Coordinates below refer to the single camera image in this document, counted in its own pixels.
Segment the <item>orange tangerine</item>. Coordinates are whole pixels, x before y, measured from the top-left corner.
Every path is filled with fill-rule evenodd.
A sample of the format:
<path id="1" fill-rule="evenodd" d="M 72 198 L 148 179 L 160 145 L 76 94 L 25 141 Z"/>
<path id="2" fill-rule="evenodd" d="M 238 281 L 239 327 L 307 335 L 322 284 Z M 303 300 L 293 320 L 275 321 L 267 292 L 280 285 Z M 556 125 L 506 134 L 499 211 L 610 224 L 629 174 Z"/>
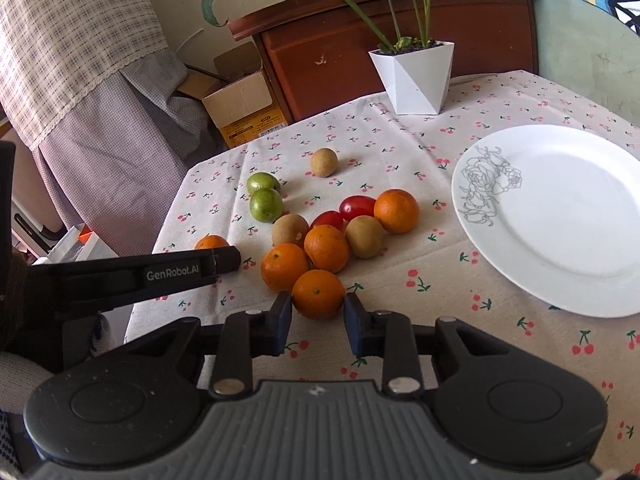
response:
<path id="1" fill-rule="evenodd" d="M 260 265 L 262 280 L 273 292 L 292 292 L 295 282 L 308 270 L 306 254 L 292 243 L 273 247 Z"/>
<path id="2" fill-rule="evenodd" d="M 215 249 L 221 247 L 228 247 L 227 240 L 220 235 L 208 234 L 202 237 L 194 246 L 196 250 L 200 249 Z"/>
<path id="3" fill-rule="evenodd" d="M 310 270 L 301 275 L 292 289 L 294 307 L 305 318 L 329 321 L 341 311 L 346 289 L 336 275 L 326 270 Z"/>
<path id="4" fill-rule="evenodd" d="M 328 224 L 315 226 L 307 233 L 304 251 L 315 268 L 331 273 L 341 272 L 350 258 L 346 237 Z"/>
<path id="5" fill-rule="evenodd" d="M 412 231 L 420 218 L 420 206 L 407 191 L 392 188 L 383 192 L 374 204 L 374 218 L 390 234 Z"/>

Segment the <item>brown longan fruit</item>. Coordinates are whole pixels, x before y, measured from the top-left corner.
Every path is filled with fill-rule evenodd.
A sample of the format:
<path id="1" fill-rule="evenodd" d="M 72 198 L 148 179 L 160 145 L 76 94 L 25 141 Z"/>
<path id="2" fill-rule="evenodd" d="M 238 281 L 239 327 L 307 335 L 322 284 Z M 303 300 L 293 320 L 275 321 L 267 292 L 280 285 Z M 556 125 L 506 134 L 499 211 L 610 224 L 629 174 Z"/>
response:
<path id="1" fill-rule="evenodd" d="M 349 247 L 359 259 L 376 257 L 383 248 L 384 236 L 381 223 L 370 216 L 353 218 L 345 229 Z"/>
<path id="2" fill-rule="evenodd" d="M 329 148 L 320 148 L 312 154 L 310 169 L 317 177 L 327 178 L 332 176 L 340 166 L 337 154 Z"/>
<path id="3" fill-rule="evenodd" d="M 309 231 L 308 222 L 300 214 L 284 214 L 273 223 L 271 243 L 273 247 L 284 243 L 304 247 L 304 240 Z"/>

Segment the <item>green jujube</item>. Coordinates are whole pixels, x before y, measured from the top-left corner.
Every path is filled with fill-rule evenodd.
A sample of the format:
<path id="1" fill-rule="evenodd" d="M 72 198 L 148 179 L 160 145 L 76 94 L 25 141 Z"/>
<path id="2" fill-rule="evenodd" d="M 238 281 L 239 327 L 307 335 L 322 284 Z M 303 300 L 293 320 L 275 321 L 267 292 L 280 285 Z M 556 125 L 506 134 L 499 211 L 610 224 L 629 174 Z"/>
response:
<path id="1" fill-rule="evenodd" d="M 281 192 L 280 181 L 268 172 L 255 172 L 246 180 L 246 188 L 250 195 L 259 190 L 273 190 Z"/>
<path id="2" fill-rule="evenodd" d="M 272 188 L 260 188 L 250 196 L 250 214 L 262 223 L 278 220 L 284 211 L 281 195 Z"/>

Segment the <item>cherry print tablecloth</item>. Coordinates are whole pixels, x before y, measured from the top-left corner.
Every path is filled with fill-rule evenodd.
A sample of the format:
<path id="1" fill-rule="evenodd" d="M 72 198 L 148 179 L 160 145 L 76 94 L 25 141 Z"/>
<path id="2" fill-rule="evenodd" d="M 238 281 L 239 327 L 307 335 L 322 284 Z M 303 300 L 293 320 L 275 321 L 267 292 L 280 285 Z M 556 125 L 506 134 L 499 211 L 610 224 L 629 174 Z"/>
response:
<path id="1" fill-rule="evenodd" d="M 265 309 L 272 291 L 260 276 L 271 229 L 248 209 L 247 178 L 273 174 L 285 208 L 314 220 L 352 195 L 390 188 L 420 204 L 418 226 L 386 237 L 379 256 L 352 260 L 340 278 L 366 308 L 388 309 L 427 325 L 441 315 L 461 318 L 509 344 L 589 380 L 608 402 L 608 426 L 598 446 L 603 469 L 639 468 L 639 320 L 596 320 L 566 313 L 501 276 L 462 231 L 450 180 L 462 153 L 488 133 L 528 124 L 566 125 L 603 136 L 631 153 L 639 129 L 606 108 L 526 72 L 452 84 L 435 117 L 398 116 L 385 94 L 372 94 L 226 151 L 188 171 L 155 244 L 158 252 L 187 250 L 208 234 L 239 248 L 239 271 L 216 284 L 137 304 L 127 338 L 176 318 L 218 324 L 229 314 Z M 315 176 L 320 148 L 340 166 Z"/>

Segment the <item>left red cherry tomato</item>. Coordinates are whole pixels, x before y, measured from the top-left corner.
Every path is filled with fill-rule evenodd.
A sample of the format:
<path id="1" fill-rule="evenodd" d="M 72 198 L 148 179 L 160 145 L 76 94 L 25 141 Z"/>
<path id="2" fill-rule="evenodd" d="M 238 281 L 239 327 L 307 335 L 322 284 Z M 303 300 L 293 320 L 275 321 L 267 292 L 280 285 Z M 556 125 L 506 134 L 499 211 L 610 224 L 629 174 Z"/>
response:
<path id="1" fill-rule="evenodd" d="M 311 222 L 311 229 L 317 226 L 333 226 L 335 229 L 343 232 L 345 229 L 345 220 L 339 211 L 327 210 L 319 214 L 318 217 Z"/>

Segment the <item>red cherry tomato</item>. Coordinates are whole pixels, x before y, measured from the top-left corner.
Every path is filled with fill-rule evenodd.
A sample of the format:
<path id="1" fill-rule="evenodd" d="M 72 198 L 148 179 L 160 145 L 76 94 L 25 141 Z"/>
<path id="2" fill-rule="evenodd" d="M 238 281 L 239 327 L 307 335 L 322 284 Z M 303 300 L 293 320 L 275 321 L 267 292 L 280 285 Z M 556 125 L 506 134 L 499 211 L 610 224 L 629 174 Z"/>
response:
<path id="1" fill-rule="evenodd" d="M 335 229 L 343 232 L 345 229 L 345 220 L 339 211 L 327 210 L 319 214 L 318 217 L 311 222 L 311 229 L 317 226 L 333 226 Z"/>
<path id="2" fill-rule="evenodd" d="M 359 216 L 374 216 L 375 199 L 371 196 L 352 195 L 340 203 L 338 211 L 346 222 Z"/>

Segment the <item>right red cherry tomato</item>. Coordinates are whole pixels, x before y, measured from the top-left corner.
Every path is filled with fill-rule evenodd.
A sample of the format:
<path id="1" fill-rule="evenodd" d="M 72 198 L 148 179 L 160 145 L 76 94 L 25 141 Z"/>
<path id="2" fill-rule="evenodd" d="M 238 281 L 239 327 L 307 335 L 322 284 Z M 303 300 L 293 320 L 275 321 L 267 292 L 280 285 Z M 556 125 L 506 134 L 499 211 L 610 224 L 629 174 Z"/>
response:
<path id="1" fill-rule="evenodd" d="M 338 211 L 346 222 L 359 216 L 374 216 L 375 199 L 371 196 L 352 195 L 340 203 Z"/>

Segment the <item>white floral plate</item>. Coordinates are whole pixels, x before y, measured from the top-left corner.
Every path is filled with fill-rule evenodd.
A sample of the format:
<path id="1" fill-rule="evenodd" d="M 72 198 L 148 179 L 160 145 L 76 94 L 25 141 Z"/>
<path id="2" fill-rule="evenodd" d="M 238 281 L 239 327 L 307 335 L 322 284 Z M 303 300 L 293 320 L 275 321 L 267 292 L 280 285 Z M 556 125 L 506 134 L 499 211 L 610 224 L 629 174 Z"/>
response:
<path id="1" fill-rule="evenodd" d="M 482 256 L 553 307 L 593 318 L 639 311 L 639 161 L 596 134 L 506 128 L 457 162 L 451 198 Z"/>

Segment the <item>open cardboard box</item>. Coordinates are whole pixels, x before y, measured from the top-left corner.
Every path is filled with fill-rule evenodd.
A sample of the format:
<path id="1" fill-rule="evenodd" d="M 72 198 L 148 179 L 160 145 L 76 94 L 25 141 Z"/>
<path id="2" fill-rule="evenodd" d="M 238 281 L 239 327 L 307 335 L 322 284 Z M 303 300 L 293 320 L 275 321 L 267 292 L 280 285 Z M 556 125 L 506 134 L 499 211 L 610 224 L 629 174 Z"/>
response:
<path id="1" fill-rule="evenodd" d="M 216 74 L 189 68 L 178 92 L 202 102 L 228 148 L 288 125 L 252 42 L 217 56 L 214 62 Z"/>

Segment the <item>checkered fabric cover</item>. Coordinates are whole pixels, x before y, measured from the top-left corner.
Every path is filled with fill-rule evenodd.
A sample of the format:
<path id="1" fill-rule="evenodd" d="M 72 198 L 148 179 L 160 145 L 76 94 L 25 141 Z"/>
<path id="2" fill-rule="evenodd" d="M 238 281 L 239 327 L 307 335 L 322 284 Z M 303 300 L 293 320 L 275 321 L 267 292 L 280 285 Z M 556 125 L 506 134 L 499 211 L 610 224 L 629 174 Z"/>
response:
<path id="1" fill-rule="evenodd" d="M 66 226 L 150 252 L 188 170 L 222 150 L 150 0 L 1 0 L 1 105 Z"/>

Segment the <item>white geometric plant pot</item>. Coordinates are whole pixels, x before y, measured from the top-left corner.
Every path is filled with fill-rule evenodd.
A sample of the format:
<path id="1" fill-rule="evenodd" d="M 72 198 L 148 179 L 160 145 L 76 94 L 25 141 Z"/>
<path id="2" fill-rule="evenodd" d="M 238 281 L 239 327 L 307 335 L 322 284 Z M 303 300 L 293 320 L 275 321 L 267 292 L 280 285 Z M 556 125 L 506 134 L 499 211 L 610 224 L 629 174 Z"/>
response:
<path id="1" fill-rule="evenodd" d="M 450 83 L 453 42 L 398 55 L 380 50 L 369 55 L 397 115 L 440 113 Z"/>

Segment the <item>blue cloth covered sofa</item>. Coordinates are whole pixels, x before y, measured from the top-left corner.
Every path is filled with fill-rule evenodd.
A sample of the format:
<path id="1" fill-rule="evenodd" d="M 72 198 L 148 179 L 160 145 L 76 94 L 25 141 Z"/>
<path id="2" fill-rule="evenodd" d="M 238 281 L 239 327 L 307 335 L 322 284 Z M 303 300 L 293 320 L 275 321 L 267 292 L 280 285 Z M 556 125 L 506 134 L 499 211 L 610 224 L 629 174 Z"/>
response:
<path id="1" fill-rule="evenodd" d="M 535 0 L 539 73 L 639 122 L 639 0 Z"/>

